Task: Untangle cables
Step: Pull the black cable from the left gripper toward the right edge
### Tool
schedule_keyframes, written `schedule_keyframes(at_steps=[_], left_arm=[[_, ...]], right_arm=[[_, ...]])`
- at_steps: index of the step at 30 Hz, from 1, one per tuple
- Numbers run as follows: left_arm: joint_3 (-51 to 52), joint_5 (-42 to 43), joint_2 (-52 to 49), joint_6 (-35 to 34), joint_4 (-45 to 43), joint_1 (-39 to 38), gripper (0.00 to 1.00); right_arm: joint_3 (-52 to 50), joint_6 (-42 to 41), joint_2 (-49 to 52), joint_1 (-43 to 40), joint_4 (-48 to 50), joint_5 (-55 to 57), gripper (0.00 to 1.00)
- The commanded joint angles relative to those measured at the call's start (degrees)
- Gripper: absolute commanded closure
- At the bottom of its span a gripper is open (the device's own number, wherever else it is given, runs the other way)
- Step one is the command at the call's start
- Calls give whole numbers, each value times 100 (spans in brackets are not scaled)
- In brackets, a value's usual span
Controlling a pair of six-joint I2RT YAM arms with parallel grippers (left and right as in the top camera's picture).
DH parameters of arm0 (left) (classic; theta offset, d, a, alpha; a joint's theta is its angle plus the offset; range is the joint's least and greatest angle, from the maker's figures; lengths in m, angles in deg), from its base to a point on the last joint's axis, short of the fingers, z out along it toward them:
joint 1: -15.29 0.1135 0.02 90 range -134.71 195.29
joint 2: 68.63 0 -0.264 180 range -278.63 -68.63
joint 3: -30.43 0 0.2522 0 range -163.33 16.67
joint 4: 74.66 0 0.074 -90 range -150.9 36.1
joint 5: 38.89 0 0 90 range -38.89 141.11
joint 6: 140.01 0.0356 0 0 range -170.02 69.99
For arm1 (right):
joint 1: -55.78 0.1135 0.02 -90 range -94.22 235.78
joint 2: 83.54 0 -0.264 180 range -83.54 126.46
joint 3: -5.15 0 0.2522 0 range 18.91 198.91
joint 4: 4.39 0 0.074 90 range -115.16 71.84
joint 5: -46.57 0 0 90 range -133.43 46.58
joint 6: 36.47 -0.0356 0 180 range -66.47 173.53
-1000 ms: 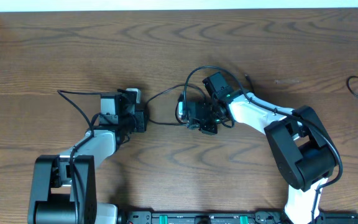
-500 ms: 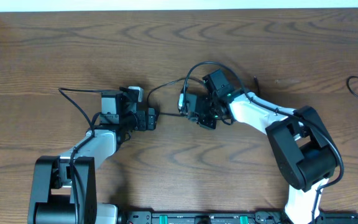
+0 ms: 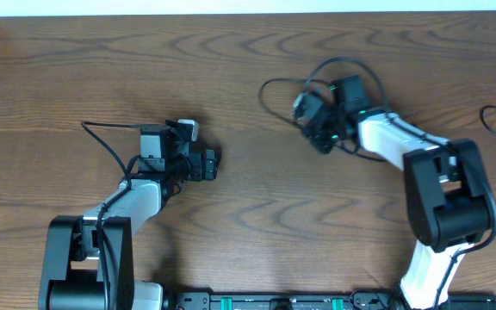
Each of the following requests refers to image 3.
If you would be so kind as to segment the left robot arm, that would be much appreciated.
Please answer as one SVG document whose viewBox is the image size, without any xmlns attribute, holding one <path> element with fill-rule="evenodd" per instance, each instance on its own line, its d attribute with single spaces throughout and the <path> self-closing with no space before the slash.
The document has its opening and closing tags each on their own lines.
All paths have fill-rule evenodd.
<svg viewBox="0 0 496 310">
<path fill-rule="evenodd" d="M 59 215 L 49 224 L 40 279 L 40 309 L 175 309 L 174 293 L 137 281 L 133 237 L 186 182 L 213 180 L 220 154 L 196 151 L 199 125 L 180 119 L 137 124 L 140 151 L 117 190 L 83 214 Z"/>
</svg>

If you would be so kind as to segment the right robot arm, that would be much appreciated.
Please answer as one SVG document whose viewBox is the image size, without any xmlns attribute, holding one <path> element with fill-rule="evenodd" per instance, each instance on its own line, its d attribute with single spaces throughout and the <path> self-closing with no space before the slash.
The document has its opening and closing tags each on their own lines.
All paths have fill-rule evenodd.
<svg viewBox="0 0 496 310">
<path fill-rule="evenodd" d="M 333 81 L 333 101 L 304 90 L 293 103 L 294 123 L 324 154 L 352 140 L 404 175 L 406 211 L 416 238 L 412 261 L 391 309 L 446 306 L 462 259 L 496 237 L 496 201 L 480 151 L 471 139 L 431 135 L 403 121 L 385 102 L 370 103 L 359 76 Z"/>
</svg>

